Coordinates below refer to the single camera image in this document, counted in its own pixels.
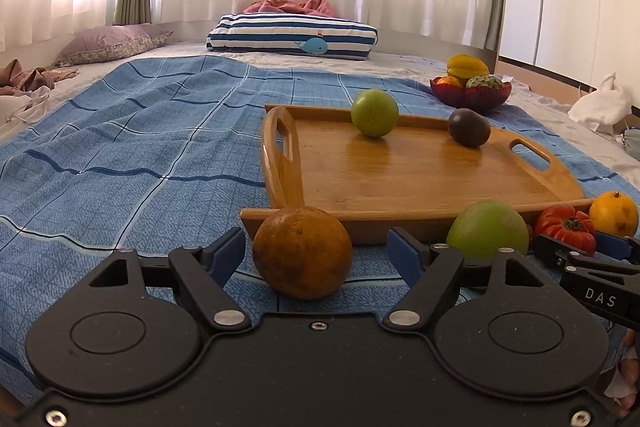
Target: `blue checkered bedsheet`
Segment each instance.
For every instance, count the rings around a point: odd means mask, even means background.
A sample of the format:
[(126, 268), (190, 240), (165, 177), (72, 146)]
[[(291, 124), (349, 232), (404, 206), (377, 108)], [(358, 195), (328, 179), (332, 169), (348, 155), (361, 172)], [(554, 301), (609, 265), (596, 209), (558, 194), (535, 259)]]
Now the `blue checkered bedsheet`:
[[(414, 80), (260, 69), (216, 56), (146, 58), (116, 68), (0, 148), (0, 384), (38, 394), (24, 352), (33, 321), (114, 247), (166, 254), (208, 245), (239, 226), (242, 207), (268, 205), (260, 169), (266, 103), (350, 107), (386, 89), (401, 112), (447, 117)], [(504, 105), (492, 123), (554, 152), (591, 196), (620, 176), (524, 111)], [(276, 295), (250, 255), (225, 287), (252, 318), (264, 311), (384, 314), (406, 292), (383, 247), (358, 248), (348, 281), (320, 301)]]

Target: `fruit bowl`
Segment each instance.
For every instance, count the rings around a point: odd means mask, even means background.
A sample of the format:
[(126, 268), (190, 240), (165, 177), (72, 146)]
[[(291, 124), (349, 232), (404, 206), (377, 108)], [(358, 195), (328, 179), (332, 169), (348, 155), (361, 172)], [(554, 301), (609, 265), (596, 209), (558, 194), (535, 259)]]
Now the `fruit bowl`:
[(431, 91), (442, 103), (451, 107), (466, 107), (476, 112), (487, 112), (506, 102), (511, 94), (511, 83), (503, 82), (500, 89), (486, 86), (458, 87), (437, 84), (440, 76), (431, 79)]

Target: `floral pillow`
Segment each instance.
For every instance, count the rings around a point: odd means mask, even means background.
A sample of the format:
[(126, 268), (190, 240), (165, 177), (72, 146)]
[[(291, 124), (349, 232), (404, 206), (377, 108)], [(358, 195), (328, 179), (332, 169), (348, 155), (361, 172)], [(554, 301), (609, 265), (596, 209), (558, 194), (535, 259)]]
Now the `floral pillow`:
[(162, 46), (173, 34), (152, 24), (102, 26), (81, 32), (54, 62), (55, 66), (75, 66), (132, 57)]

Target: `blue and white striped cushion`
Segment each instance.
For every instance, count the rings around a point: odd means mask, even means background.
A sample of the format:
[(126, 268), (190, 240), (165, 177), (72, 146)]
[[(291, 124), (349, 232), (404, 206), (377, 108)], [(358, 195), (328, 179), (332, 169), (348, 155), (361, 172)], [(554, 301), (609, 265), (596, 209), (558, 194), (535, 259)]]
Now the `blue and white striped cushion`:
[[(324, 42), (307, 42), (313, 38)], [(263, 12), (223, 16), (207, 36), (207, 49), (365, 60), (377, 41), (378, 31), (359, 22)]]

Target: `green apple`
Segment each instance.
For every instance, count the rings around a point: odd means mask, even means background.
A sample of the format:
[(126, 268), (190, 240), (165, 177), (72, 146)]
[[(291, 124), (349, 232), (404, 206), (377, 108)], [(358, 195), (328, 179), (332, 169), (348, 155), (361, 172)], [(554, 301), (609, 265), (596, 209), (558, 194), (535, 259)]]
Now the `green apple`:
[(398, 123), (398, 104), (386, 91), (364, 90), (351, 104), (351, 121), (364, 136), (380, 138)]

